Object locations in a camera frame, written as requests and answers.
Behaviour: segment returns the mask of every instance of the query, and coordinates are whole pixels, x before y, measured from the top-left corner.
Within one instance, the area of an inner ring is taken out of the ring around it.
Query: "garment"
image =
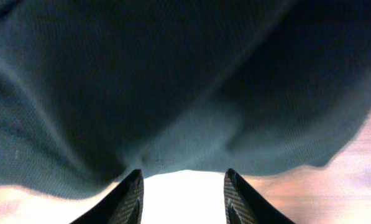
[[[4,1],[0,185],[324,166],[371,109],[371,1]]]

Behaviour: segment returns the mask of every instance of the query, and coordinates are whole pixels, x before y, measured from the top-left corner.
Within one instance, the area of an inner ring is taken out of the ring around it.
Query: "wrinkled fabric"
[[[0,185],[324,166],[371,109],[371,1],[6,1]]]

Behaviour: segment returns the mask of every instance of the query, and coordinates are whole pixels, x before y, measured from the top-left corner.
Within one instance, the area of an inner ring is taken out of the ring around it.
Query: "clothing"
[[[371,109],[371,1],[5,1],[0,185],[324,166]]]

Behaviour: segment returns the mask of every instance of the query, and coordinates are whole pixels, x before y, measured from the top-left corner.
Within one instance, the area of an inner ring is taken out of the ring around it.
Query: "black cloth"
[[[324,166],[371,109],[371,1],[3,1],[0,185]]]

